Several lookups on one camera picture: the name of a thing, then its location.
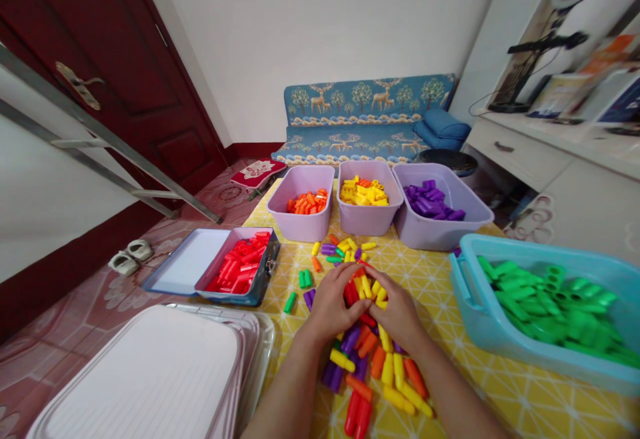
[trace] lavender plastic bin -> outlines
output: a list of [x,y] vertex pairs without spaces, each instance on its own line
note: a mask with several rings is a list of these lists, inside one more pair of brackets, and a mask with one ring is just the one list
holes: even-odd
[[[385,187],[389,206],[355,206],[340,199],[340,189],[345,179],[373,181],[377,179]],[[393,216],[402,205],[403,195],[391,168],[383,161],[345,161],[340,163],[338,174],[338,204],[340,205],[340,225],[347,234],[356,236],[383,236],[393,222]]]
[[[322,241],[329,231],[331,203],[333,202],[333,177],[335,169],[331,166],[296,166],[287,171],[282,183],[267,203],[267,211],[285,238],[292,241]],[[320,213],[314,215],[296,215],[287,212],[289,199],[295,199],[302,193],[326,189],[329,202]]]
[[453,209],[464,209],[463,221],[433,220],[413,212],[404,191],[404,204],[395,217],[395,228],[400,241],[412,249],[451,250],[462,236],[477,231],[493,222],[493,211],[446,166],[426,163],[397,165],[393,175],[401,188],[422,186],[423,181],[435,179],[435,186],[445,193],[445,204]]

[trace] door handle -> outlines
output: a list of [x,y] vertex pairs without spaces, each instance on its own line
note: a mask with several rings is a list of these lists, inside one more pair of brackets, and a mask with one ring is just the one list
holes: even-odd
[[503,153],[512,153],[513,151],[515,151],[514,148],[510,147],[510,146],[505,146],[500,144],[499,141],[496,141],[495,143],[493,143],[494,146],[496,146],[498,148],[499,151],[502,151]]
[[70,67],[62,64],[60,61],[55,62],[55,68],[62,75],[62,77],[67,80],[71,87],[75,89],[75,92],[80,95],[87,106],[95,109],[96,111],[100,111],[100,103],[87,89],[87,86],[93,83],[105,84],[103,79],[97,77],[87,79],[86,81],[84,79],[80,79]]

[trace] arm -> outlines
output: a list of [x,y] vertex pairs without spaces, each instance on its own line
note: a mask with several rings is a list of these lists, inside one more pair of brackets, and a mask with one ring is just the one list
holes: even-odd
[[347,309],[343,300],[345,286],[361,267],[352,262],[342,264],[321,281],[311,314],[296,333],[242,439],[309,437],[320,353],[329,340],[350,328],[371,305],[370,300],[361,300]]
[[420,367],[438,417],[449,437],[508,437],[498,419],[429,337],[418,318],[411,295],[382,272],[367,268],[367,274],[385,288],[389,297],[387,310],[373,305],[369,309],[370,314]]

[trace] floor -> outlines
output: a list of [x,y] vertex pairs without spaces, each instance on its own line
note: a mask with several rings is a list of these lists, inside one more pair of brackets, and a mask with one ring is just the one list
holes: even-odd
[[205,222],[192,208],[177,220],[163,219],[143,236],[154,255],[133,276],[119,276],[105,265],[0,347],[0,439],[24,437],[48,401],[138,312],[168,300],[184,302],[139,285],[192,230],[245,222],[259,197],[249,202],[229,179],[253,161],[238,161],[197,195],[223,224]]

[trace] pillow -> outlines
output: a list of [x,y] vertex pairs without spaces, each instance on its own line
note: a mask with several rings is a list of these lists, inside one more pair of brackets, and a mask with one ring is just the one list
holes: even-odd
[[462,121],[458,121],[442,109],[430,109],[425,113],[423,121],[427,123],[433,131],[433,134],[439,138],[464,141],[471,132],[471,126]]
[[463,139],[439,138],[424,121],[415,123],[413,132],[422,138],[433,149],[451,149],[459,151]]

